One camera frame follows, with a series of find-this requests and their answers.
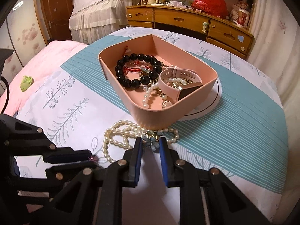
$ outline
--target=red plastic bag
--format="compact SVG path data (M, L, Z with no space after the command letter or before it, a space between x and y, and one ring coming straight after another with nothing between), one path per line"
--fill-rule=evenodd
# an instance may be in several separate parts
M192 7L214 16L228 16L225 0L195 0Z

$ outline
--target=pink watch strap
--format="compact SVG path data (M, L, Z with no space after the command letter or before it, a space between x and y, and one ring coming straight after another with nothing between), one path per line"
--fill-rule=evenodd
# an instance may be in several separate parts
M189 69L181 69L179 67L167 67L164 71L162 71L158 78L158 86L160 90L170 97L173 102L176 102L179 96L179 89L173 88L167 85L164 80L167 78L184 78L196 82L201 82L201 78L197 75L197 73L193 70Z

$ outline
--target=drawer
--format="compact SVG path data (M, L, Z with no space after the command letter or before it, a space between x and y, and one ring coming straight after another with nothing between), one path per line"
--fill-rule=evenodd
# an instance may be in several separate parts
M126 17L129 21L153 22L153 8L127 8Z
M209 25L208 36L233 47L244 55L246 55L252 40L249 35L238 29L213 19Z
M223 44L223 43L221 43L219 41L216 41L216 40L211 39L211 38L207 38L206 42L208 42L210 44L213 44L213 45L215 45L217 47L220 47L220 48L222 48L222 49L224 49L224 50L226 50L228 52L231 52L232 54L237 55L238 57L240 57L242 59L245 58L244 54L238 52L236 49L233 49L232 47L227 46L227 45L225 45L225 44Z
M153 28L153 23L149 23L149 22L128 21L128 24L129 26L135 26L135 27Z
M209 18L189 12L155 8L154 22L174 25L206 34L208 30Z

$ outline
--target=teal stripe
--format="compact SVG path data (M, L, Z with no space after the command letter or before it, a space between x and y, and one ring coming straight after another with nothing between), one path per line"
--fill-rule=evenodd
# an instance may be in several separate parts
M106 47L128 39L131 38L106 36L61 66L127 113L104 78L98 54ZM282 193L288 153L287 126L282 108L243 77L195 56L218 72L222 97L215 109L205 116L174 123L173 126L180 131L179 144L239 177Z

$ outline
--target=pink blanket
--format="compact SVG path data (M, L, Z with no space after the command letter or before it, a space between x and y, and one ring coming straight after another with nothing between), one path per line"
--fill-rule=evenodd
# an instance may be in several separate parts
M86 44L75 41L52 41L32 58L9 84L9 101L4 113L13 116L55 69L86 46ZM20 84L24 75L33 77L34 83L25 92L22 92ZM0 111L4 107L5 101L6 91L0 98Z

